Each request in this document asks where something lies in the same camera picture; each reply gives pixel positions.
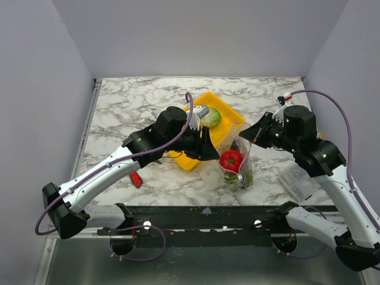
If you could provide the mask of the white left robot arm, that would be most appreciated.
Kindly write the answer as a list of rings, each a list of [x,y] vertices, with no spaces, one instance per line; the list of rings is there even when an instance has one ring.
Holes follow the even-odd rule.
[[[132,226],[122,204],[92,210],[89,203],[108,187],[125,176],[162,158],[167,151],[178,151],[191,159],[218,160],[219,154],[211,142],[207,127],[193,129],[178,126],[158,126],[156,123],[132,133],[109,157],[79,177],[42,189],[45,214],[61,239],[69,239],[86,228],[112,228],[124,235]]]

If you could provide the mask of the green celery stalk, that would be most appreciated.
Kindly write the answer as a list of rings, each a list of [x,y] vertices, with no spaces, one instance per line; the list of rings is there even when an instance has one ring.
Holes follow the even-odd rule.
[[[242,175],[229,173],[229,174],[224,174],[223,178],[224,178],[224,181],[228,185],[238,186],[241,188],[247,188],[253,181],[253,174],[249,171],[246,171]]]

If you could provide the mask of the dark purple round fruit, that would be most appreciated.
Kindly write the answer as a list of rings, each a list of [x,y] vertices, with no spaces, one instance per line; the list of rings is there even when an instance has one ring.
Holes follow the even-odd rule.
[[[241,140],[234,140],[230,146],[230,149],[235,150],[239,152],[240,154],[246,153],[246,147]]]

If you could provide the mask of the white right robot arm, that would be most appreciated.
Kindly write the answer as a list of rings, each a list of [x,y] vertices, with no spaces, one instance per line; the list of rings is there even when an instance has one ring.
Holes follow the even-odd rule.
[[[328,194],[345,221],[335,224],[303,207],[290,203],[285,212],[273,218],[274,228],[282,233],[291,228],[305,232],[335,250],[341,262],[353,271],[379,265],[379,220],[360,189],[349,183],[348,164],[328,140],[317,137],[315,114],[307,107],[291,105],[283,110],[283,118],[267,112],[239,136],[262,147],[281,148],[294,157]]]

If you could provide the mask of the clear pink-dotted zip bag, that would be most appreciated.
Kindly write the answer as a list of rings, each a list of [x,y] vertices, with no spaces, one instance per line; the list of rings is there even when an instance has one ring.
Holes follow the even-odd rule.
[[[250,160],[251,143],[239,134],[249,128],[246,122],[233,122],[226,138],[219,144],[218,166],[224,182],[232,188],[248,188],[253,183],[253,170]]]

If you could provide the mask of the red tomato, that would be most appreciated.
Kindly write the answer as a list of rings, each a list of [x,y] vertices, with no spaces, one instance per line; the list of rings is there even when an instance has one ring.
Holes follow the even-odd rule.
[[[220,166],[226,170],[232,171],[232,172],[238,172],[240,165],[242,164],[243,157],[242,155],[235,151],[235,150],[229,150],[225,151],[220,156]]]

